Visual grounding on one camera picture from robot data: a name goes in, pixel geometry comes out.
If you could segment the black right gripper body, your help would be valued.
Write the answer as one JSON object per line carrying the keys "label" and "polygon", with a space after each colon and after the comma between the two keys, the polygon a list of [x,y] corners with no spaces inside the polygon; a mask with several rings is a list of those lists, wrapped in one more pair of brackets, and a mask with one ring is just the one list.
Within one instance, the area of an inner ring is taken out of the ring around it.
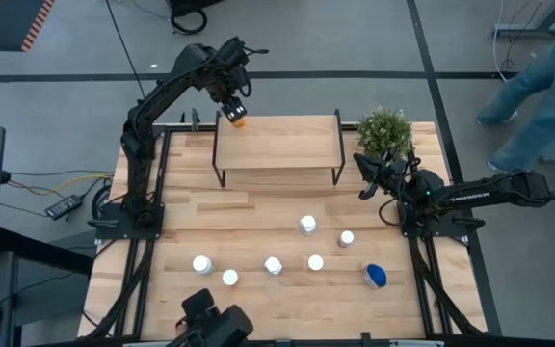
{"label": "black right gripper body", "polygon": [[421,193],[420,164],[414,153],[408,153],[406,159],[385,153],[376,160],[376,184],[386,193]]}

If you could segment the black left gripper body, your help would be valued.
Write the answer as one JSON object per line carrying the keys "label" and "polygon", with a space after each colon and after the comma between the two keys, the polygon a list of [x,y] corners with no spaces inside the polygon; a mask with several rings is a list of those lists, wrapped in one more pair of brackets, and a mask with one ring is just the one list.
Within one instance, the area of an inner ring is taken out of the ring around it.
{"label": "black left gripper body", "polygon": [[210,98],[216,103],[225,103],[239,93],[242,97],[250,96],[250,78],[243,71],[230,74],[220,72],[214,82],[208,86]]}

